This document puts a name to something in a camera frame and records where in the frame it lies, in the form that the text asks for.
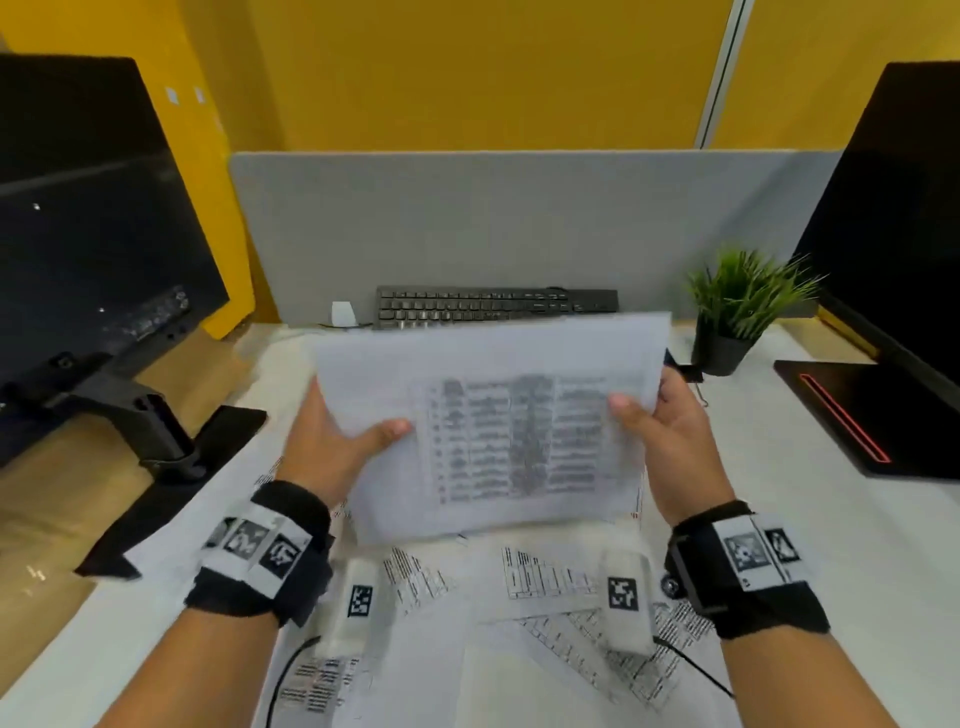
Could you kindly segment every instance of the wrist strap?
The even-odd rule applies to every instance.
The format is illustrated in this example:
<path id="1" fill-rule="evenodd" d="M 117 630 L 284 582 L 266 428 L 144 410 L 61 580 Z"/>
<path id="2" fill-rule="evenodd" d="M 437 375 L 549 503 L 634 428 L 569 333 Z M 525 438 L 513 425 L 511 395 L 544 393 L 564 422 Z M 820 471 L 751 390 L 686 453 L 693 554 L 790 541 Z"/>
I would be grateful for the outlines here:
<path id="1" fill-rule="evenodd" d="M 724 595 L 724 603 L 719 606 L 705 607 L 698 604 L 699 600 L 691 599 L 697 612 L 713 622 L 721 639 L 732 640 L 784 624 L 826 634 L 830 629 L 827 615 L 805 582 L 750 592 L 740 588 L 713 524 L 753 514 L 746 502 L 733 500 L 679 523 L 667 549 L 667 573 L 674 584 L 683 585 L 682 595 L 689 595 L 694 590 Z M 684 564 L 678 569 L 674 559 L 677 544 L 683 544 L 688 553 L 694 552 L 697 563 Z"/>
<path id="2" fill-rule="evenodd" d="M 186 606 L 235 617 L 273 612 L 281 625 L 303 626 L 333 575 L 329 527 L 329 511 L 309 491 L 264 484 L 207 539 Z"/>

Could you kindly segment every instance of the black monitor base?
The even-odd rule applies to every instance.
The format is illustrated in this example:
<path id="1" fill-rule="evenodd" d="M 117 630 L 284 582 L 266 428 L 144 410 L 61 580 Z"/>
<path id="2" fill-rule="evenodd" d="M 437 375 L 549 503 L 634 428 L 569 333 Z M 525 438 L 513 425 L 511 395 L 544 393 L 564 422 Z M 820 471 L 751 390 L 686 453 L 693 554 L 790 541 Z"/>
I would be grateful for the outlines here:
<path id="1" fill-rule="evenodd" d="M 217 409 L 194 440 L 203 476 L 182 476 L 176 470 L 158 474 L 154 484 L 100 537 L 75 569 L 76 573 L 123 579 L 139 577 L 140 572 L 123 556 L 127 550 L 173 519 L 266 421 L 267 413 L 260 409 L 228 405 Z"/>
<path id="2" fill-rule="evenodd" d="M 867 476 L 960 480 L 960 413 L 900 368 L 777 361 L 774 369 Z"/>

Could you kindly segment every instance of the green plant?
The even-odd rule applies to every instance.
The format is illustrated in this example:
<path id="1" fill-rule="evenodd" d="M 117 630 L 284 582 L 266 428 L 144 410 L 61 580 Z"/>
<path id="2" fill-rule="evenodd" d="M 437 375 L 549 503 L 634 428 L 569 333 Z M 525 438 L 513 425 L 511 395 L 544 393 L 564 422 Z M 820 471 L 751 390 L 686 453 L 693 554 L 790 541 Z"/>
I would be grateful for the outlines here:
<path id="1" fill-rule="evenodd" d="M 823 276 L 812 278 L 804 258 L 777 263 L 757 251 L 723 251 L 716 272 L 690 274 L 701 317 L 721 336 L 757 339 L 783 310 L 814 297 Z"/>

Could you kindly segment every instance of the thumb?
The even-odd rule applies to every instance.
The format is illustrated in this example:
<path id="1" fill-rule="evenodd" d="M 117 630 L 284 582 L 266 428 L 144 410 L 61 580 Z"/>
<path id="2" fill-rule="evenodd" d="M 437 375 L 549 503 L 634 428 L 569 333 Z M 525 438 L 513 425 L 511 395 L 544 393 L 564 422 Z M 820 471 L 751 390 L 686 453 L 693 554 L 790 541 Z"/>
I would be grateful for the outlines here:
<path id="1" fill-rule="evenodd" d="M 653 415 L 640 406 L 639 402 L 621 394 L 612 394 L 609 398 L 610 411 L 628 432 L 639 435 L 645 442 L 656 442 L 662 436 L 664 427 Z"/>
<path id="2" fill-rule="evenodd" d="M 380 454 L 413 431 L 409 420 L 384 420 L 351 440 L 353 450 L 364 462 Z"/>

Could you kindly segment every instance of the potted plant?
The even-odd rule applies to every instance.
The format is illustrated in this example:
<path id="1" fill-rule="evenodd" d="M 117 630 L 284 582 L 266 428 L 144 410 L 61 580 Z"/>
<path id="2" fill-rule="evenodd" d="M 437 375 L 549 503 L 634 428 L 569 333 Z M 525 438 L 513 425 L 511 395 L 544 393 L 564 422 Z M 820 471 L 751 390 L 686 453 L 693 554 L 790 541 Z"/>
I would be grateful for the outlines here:
<path id="1" fill-rule="evenodd" d="M 804 259 L 777 263 L 757 251 L 725 251 L 716 271 L 691 274 L 697 304 L 692 363 L 715 376 L 733 374 L 744 355 L 783 310 L 814 297 L 822 279 L 811 278 Z"/>

